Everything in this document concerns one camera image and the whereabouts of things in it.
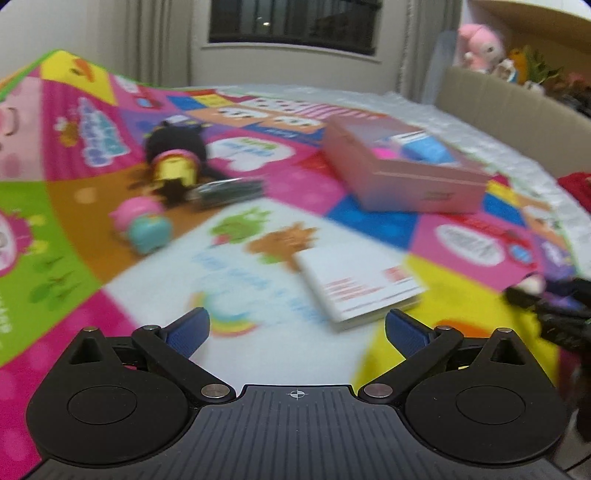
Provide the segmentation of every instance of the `beige headboard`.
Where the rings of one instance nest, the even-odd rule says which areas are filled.
[[[539,93],[449,67],[436,105],[539,162],[554,177],[591,168],[591,119]]]

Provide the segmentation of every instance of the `metal screw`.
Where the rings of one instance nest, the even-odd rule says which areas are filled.
[[[384,383],[371,383],[367,385],[363,391],[366,395],[373,397],[373,398],[386,398],[394,393],[392,387],[390,385],[386,385]]]
[[[230,393],[230,389],[227,385],[221,383],[212,383],[205,385],[201,389],[201,394],[207,398],[223,398]]]

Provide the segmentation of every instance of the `gray ribbed plate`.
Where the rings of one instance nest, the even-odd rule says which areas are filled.
[[[118,468],[50,460],[32,480],[566,480],[541,459],[483,469],[442,458],[397,412],[348,387],[247,387],[230,404],[201,410],[176,444]]]

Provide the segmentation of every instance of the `window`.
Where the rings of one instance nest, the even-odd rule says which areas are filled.
[[[379,0],[212,0],[209,41],[374,54]]]

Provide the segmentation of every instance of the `rainbow illustration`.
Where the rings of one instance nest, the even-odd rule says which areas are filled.
[[[220,315],[216,313],[205,292],[194,293],[190,299],[190,307],[203,307],[209,313],[210,333],[215,336],[234,337],[253,331],[257,324],[248,320],[246,314]]]

